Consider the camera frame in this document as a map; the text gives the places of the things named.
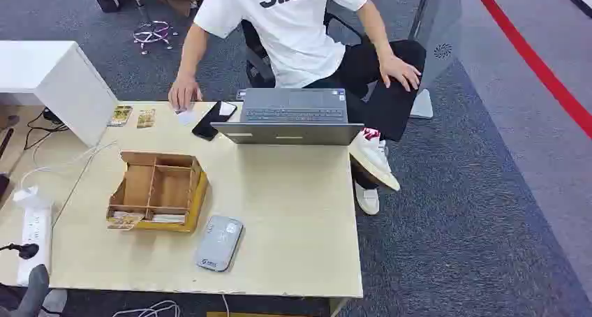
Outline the person's right hand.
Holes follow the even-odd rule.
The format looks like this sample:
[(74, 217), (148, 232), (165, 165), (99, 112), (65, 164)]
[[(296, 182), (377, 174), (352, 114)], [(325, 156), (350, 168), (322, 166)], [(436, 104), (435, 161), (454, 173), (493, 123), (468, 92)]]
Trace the person's right hand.
[(192, 102), (201, 101), (202, 92), (194, 75), (178, 75), (168, 93), (168, 101), (175, 111), (186, 111)]

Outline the person's left hand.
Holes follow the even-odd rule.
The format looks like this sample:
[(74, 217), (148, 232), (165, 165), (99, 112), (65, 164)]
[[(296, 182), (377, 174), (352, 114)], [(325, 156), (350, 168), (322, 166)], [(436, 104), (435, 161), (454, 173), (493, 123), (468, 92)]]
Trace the person's left hand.
[(390, 88), (392, 83), (398, 82), (407, 92), (411, 89), (419, 89), (421, 72), (416, 67), (407, 64), (392, 53), (379, 55), (378, 62), (380, 75), (387, 88)]

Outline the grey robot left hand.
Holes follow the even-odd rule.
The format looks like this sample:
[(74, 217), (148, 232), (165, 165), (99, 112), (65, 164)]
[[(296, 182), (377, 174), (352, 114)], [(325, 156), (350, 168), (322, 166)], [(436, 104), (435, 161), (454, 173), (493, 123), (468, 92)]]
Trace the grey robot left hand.
[(49, 274), (45, 265), (35, 266), (29, 274), (27, 290), (18, 308), (10, 313), (11, 316), (37, 316), (43, 307), (46, 295), (49, 293)]

